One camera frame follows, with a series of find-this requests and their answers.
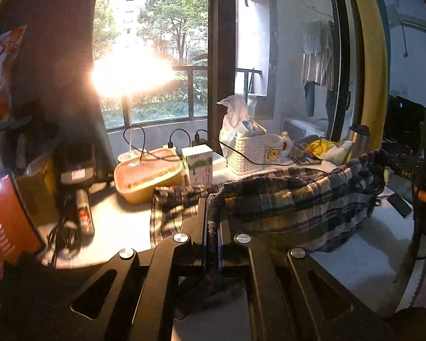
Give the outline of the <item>plaid pants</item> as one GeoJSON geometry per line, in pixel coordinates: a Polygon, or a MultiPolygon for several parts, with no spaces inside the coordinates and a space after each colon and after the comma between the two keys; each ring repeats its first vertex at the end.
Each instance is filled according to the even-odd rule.
{"type": "Polygon", "coordinates": [[[205,198],[210,237],[226,213],[270,247],[332,252],[372,216],[388,161],[388,153],[377,149],[330,172],[290,166],[209,187],[159,186],[151,202],[150,244],[180,232],[205,198]]]}

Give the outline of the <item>steel thermos tumbler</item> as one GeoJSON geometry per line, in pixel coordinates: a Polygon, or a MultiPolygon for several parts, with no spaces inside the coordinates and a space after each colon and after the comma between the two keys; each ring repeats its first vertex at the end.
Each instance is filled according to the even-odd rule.
{"type": "Polygon", "coordinates": [[[346,139],[352,142],[352,146],[345,157],[347,163],[351,159],[355,159],[362,155],[369,143],[369,127],[364,125],[352,124],[349,127],[346,139]]]}

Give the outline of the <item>spray can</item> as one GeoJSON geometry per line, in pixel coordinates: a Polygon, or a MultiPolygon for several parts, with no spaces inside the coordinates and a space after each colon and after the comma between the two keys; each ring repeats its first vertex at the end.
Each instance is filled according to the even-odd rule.
{"type": "Polygon", "coordinates": [[[76,191],[76,207],[81,233],[85,236],[94,235],[94,224],[91,214],[89,195],[86,190],[76,191]]]}

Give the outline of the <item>tan lidded food container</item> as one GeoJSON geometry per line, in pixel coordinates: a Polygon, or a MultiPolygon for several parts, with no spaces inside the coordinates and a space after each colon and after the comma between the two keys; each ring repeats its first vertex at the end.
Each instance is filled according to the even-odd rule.
{"type": "Polygon", "coordinates": [[[117,192],[130,204],[151,200],[159,186],[182,184],[183,164],[173,149],[159,148],[120,163],[114,171],[117,192]]]}

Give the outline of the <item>yellow curtain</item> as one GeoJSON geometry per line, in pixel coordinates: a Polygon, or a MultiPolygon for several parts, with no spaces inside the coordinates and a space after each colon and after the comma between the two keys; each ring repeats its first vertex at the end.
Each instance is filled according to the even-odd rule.
{"type": "Polygon", "coordinates": [[[378,149],[389,96],[391,43],[385,0],[356,0],[363,38],[364,96],[361,123],[369,127],[368,149],[378,149]]]}

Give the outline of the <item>red tablet screen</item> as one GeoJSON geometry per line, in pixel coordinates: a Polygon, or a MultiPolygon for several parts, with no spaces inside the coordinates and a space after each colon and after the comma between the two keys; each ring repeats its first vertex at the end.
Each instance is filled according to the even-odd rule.
{"type": "Polygon", "coordinates": [[[0,172],[0,281],[4,264],[24,254],[37,255],[45,243],[32,223],[11,172],[0,172]]]}

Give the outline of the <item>white bear mug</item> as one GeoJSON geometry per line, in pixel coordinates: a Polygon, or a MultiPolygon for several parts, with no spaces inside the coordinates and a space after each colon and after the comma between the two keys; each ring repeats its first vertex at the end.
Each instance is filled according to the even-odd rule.
{"type": "Polygon", "coordinates": [[[266,134],[264,137],[264,162],[267,164],[280,163],[282,159],[289,157],[292,147],[292,140],[287,132],[283,132],[280,136],[266,134]]]}

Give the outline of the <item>black handheld device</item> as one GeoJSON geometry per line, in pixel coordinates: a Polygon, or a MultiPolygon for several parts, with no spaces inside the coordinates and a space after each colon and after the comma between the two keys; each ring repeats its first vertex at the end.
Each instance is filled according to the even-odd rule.
{"type": "Polygon", "coordinates": [[[63,144],[60,183],[63,189],[87,190],[96,178],[96,149],[93,143],[63,144]]]}

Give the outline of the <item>white plastic basket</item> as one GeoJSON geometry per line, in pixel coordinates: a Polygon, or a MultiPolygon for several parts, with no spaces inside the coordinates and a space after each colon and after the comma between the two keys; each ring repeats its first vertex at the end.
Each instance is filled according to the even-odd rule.
{"type": "Polygon", "coordinates": [[[227,166],[235,174],[243,176],[257,172],[264,165],[265,135],[246,137],[237,134],[228,148],[227,166]]]}

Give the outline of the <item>green white carton box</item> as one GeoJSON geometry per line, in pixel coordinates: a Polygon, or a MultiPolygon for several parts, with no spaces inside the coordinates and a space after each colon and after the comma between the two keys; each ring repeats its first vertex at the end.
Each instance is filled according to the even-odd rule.
{"type": "Polygon", "coordinates": [[[181,150],[190,185],[210,187],[213,179],[213,150],[208,145],[195,145],[181,150]]]}

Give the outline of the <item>white desk lamp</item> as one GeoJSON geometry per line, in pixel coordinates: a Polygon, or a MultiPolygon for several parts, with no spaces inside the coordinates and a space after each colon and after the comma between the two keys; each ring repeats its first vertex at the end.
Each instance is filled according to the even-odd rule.
{"type": "Polygon", "coordinates": [[[121,102],[124,127],[131,132],[132,97],[166,85],[174,78],[174,70],[150,43],[123,34],[94,62],[91,77],[99,97],[121,102]]]}

